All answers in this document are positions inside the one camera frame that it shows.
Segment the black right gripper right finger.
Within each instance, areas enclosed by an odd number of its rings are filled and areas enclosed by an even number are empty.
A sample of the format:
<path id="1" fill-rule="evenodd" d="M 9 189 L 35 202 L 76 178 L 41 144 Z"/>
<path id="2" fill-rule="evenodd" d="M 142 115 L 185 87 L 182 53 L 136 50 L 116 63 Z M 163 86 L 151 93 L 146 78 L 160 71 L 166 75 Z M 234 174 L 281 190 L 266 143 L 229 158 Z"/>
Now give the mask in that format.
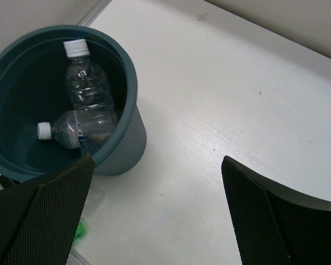
<path id="1" fill-rule="evenodd" d="M 331 264 L 331 202 L 229 156 L 221 170 L 242 264 Z"/>

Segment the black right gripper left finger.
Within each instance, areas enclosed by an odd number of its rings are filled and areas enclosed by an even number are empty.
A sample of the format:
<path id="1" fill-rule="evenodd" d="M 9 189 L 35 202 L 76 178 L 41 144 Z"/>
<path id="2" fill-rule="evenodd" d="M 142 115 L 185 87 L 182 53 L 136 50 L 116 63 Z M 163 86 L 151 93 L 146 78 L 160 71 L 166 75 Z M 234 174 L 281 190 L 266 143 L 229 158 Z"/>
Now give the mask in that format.
<path id="1" fill-rule="evenodd" d="M 87 155 L 0 190 L 0 264 L 66 264 L 93 171 Z"/>

